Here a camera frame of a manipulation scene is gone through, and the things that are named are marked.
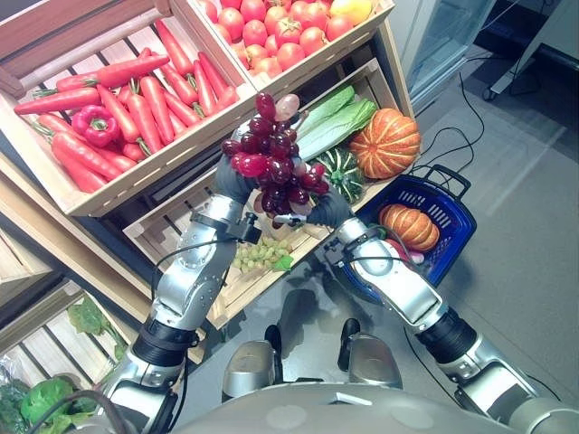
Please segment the green striped squash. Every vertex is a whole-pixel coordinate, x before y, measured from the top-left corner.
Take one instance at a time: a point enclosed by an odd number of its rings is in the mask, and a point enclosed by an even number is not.
[[[357,166],[356,156],[341,147],[333,147],[316,160],[326,167],[326,176],[348,203],[355,203],[364,190],[364,175]]]

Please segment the wooden crate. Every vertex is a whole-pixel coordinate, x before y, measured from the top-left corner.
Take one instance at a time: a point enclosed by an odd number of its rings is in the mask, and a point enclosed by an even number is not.
[[[217,11],[220,12],[222,7],[219,0],[211,1],[215,4]],[[215,40],[219,41],[224,49],[230,53],[238,70],[246,75],[247,79],[256,89],[270,93],[274,97],[292,92],[301,84],[316,77],[316,75],[326,69],[328,65],[340,60],[355,48],[370,40],[378,28],[384,24],[384,20],[394,8],[393,0],[373,0],[373,12],[364,22],[354,27],[348,33],[343,34],[335,41],[330,42],[321,50],[311,54],[305,60],[284,71],[281,75],[270,79],[265,73],[252,76],[239,61],[235,51],[214,28],[213,23],[209,20],[203,8],[196,0],[188,0],[187,3],[200,15],[204,25],[212,32]]]
[[[394,97],[376,59],[372,59],[328,92],[345,83],[351,84],[357,95],[374,101],[381,108],[396,107]],[[327,92],[320,95],[316,101],[326,94]],[[129,225],[124,230],[125,234],[154,262],[175,250],[181,233],[189,224],[192,210],[207,199],[204,188],[211,186],[213,175],[214,171],[210,171],[198,178],[180,194]],[[361,200],[353,206],[354,211],[360,209],[391,181],[392,179],[367,184]],[[297,263],[328,235],[328,230],[318,228],[317,231],[312,231],[304,227],[296,231],[286,232],[284,238],[292,246],[291,256],[294,258],[294,263]],[[238,269],[231,268],[227,276],[226,286],[222,288],[215,300],[207,319],[216,328],[221,328],[283,275],[283,272],[272,270],[242,275]]]
[[[78,387],[89,389],[110,371],[115,361],[114,340],[108,334],[76,333],[69,321],[66,309],[81,303],[83,297],[90,296],[69,280],[2,329],[0,358],[15,363],[16,378],[33,386],[67,374]],[[129,342],[108,312],[97,306]]]
[[[0,306],[52,271],[17,239],[0,229]]]
[[[59,207],[69,215],[102,216],[179,167],[232,131],[253,111],[255,89],[196,14],[184,14],[183,2],[124,0],[73,2],[47,0],[0,23],[0,126],[12,146]],[[163,14],[191,58],[204,51],[240,101],[211,121],[108,183],[96,193],[81,192],[54,159],[45,140],[12,108],[29,100],[39,84],[54,87],[71,72],[94,71],[105,62],[135,58],[134,49],[165,49],[150,28]],[[32,121],[34,116],[24,117]]]

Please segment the tomato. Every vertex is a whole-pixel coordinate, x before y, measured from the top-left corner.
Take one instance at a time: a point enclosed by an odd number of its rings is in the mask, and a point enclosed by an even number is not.
[[[278,53],[278,44],[275,42],[275,35],[271,34],[265,40],[265,49],[268,51],[268,56],[274,57]]]
[[[331,0],[317,0],[316,3],[322,7],[324,14],[329,16],[329,7],[332,5]]]
[[[310,3],[304,8],[301,16],[301,28],[308,29],[309,27],[317,27],[323,31],[327,26],[327,15],[324,13],[324,6],[320,3]]]
[[[226,7],[219,13],[217,21],[225,27],[227,33],[232,37],[232,41],[239,41],[242,38],[245,21],[237,9]]]
[[[299,43],[301,24],[289,18],[283,18],[275,24],[275,42],[281,47],[285,42]]]
[[[283,71],[306,58],[304,49],[293,42],[286,42],[278,50],[278,63]]]
[[[237,54],[237,58],[240,60],[242,65],[246,70],[248,70],[250,68],[250,63],[247,61],[247,52],[245,52],[242,43],[231,44],[231,47],[235,54]]]
[[[197,0],[205,14],[209,17],[212,23],[217,23],[217,8],[211,0]]]
[[[308,4],[304,2],[304,0],[298,0],[297,2],[294,2],[294,4],[291,5],[291,9],[289,10],[289,17],[292,20],[300,21],[307,5]]]
[[[268,31],[265,30],[265,24],[259,20],[251,20],[243,27],[243,42],[246,46],[257,43],[265,44],[268,37]]]
[[[255,68],[255,63],[258,60],[268,57],[268,51],[257,44],[246,47],[245,52],[247,53],[247,62],[250,64],[250,68]]]
[[[239,6],[242,4],[242,0],[221,0],[220,3],[223,9],[226,7],[232,7],[239,11]]]
[[[304,49],[306,56],[316,52],[327,44],[326,34],[317,27],[310,27],[299,37],[299,45]]]
[[[327,22],[326,37],[329,41],[334,41],[346,32],[354,28],[350,19],[345,15],[338,15]]]
[[[291,0],[265,0],[265,7],[267,7],[268,10],[276,6],[281,6],[289,12],[291,8]]]
[[[275,57],[266,57],[265,59],[259,59],[255,63],[255,73],[265,72],[272,79],[276,75],[282,73],[281,66]]]
[[[268,30],[268,34],[273,34],[275,31],[275,24],[281,20],[282,18],[287,18],[290,16],[288,11],[286,11],[281,6],[272,6],[268,9],[268,12],[265,14],[265,28]]]
[[[265,19],[265,4],[262,0],[242,0],[240,12],[243,15],[245,23],[251,20],[260,20],[263,22]]]
[[[215,24],[215,28],[217,32],[221,34],[221,36],[227,41],[227,43],[232,43],[232,36],[227,32],[227,29],[220,24]]]

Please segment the grape bunch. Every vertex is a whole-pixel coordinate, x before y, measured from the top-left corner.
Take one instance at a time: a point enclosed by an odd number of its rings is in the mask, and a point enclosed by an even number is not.
[[[290,253],[291,248],[287,241],[261,237],[257,244],[237,249],[232,265],[243,273],[251,269],[270,269],[278,260]]]
[[[250,120],[249,132],[239,141],[224,140],[223,153],[232,158],[234,170],[256,179],[261,193],[253,205],[255,211],[266,212],[270,218],[291,212],[308,215],[309,196],[325,194],[329,186],[323,179],[322,164],[308,167],[299,158],[298,135],[290,122],[298,112],[299,98],[289,94],[275,103],[262,92],[255,99],[255,108],[259,116]]]

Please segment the red grapes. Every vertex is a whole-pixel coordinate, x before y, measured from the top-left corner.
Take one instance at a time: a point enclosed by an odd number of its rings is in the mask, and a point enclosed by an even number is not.
[[[274,120],[281,112],[280,117],[286,118],[294,110],[296,98],[284,97],[276,107],[271,95],[258,94],[255,108],[259,116],[250,120],[250,131],[240,141],[222,142],[223,153],[232,158],[232,168],[243,176],[256,178],[262,191],[258,196],[261,208],[271,218],[291,212],[309,213],[309,195],[325,194],[329,189],[323,180],[324,166],[315,164],[308,170],[299,158],[298,135],[291,122]],[[280,224],[274,222],[273,227],[277,229]]]

